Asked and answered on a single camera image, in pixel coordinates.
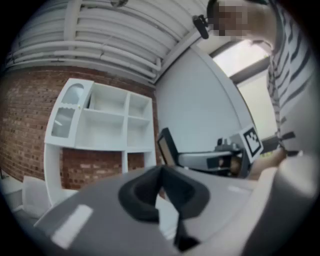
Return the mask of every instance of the cabinet door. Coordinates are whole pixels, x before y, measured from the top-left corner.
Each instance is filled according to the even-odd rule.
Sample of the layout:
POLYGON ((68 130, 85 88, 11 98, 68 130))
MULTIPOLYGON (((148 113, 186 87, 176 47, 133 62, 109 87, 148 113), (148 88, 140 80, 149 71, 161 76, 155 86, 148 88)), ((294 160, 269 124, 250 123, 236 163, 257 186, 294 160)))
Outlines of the cabinet door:
POLYGON ((94 82, 70 78, 59 94, 45 133, 44 142, 61 147, 74 148, 80 114, 94 82))

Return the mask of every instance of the window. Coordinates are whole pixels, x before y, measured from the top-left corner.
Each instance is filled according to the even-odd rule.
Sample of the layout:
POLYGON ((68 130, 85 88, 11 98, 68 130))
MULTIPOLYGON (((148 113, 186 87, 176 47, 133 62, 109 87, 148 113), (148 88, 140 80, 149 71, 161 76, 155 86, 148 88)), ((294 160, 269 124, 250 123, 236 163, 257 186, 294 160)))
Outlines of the window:
POLYGON ((274 136, 277 124, 267 89, 267 71, 240 83, 238 88, 251 112, 259 138, 274 136))
POLYGON ((243 40, 214 57, 213 61, 231 77, 268 56, 260 46, 252 44, 250 40, 243 40))

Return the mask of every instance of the shelf compartment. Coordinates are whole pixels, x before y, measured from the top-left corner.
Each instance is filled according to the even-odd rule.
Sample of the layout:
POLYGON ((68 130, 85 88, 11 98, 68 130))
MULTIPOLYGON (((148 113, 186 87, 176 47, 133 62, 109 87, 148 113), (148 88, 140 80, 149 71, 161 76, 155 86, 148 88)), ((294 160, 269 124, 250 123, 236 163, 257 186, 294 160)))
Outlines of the shelf compartment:
POLYGON ((75 146, 77 149, 123 151, 124 116, 99 110, 84 109, 81 113, 75 146))
POLYGON ((151 122, 143 118, 128 117, 127 146, 132 149, 150 148, 153 136, 151 122))
POLYGON ((84 86, 80 83, 71 85, 63 96, 61 102, 65 104, 78 104, 84 89, 84 86))
POLYGON ((150 99, 137 94, 130 95, 129 116, 149 118, 151 115, 150 99))
POLYGON ((128 92, 95 83, 89 100, 89 109, 124 115, 128 92))
POLYGON ((74 114, 74 109, 59 108, 53 122, 51 135, 54 137, 68 138, 74 114))

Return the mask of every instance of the white rectangular label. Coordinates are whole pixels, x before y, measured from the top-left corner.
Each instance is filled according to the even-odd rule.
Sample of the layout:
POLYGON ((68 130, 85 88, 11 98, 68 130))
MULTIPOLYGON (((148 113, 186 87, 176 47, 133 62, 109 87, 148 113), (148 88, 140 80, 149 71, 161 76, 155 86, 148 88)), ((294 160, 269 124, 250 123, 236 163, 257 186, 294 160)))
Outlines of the white rectangular label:
POLYGON ((51 240, 63 249, 68 249, 94 210, 87 205, 78 205, 68 219, 57 229, 51 240))

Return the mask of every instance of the gray plastic surface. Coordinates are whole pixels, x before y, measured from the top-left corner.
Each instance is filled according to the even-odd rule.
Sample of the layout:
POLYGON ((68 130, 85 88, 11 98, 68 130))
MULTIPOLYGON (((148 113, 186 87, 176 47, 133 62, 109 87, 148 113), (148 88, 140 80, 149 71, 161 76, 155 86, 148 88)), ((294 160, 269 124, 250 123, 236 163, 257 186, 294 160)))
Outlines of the gray plastic surface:
POLYGON ((276 251, 301 224, 319 196, 316 157, 286 159, 263 171, 244 207, 219 232, 185 256, 253 256, 276 251))
MULTIPOLYGON (((278 249, 304 219, 319 195, 319 162, 310 156, 288 158, 279 169, 265 170, 259 181, 225 178, 175 167, 206 185, 210 201, 200 216, 184 221, 188 235, 201 242, 185 256, 268 255, 278 249)), ((93 214, 71 249, 85 255, 181 255, 158 224, 131 218, 118 200, 120 187, 143 170, 89 185, 39 221, 47 236, 82 204, 93 214)))

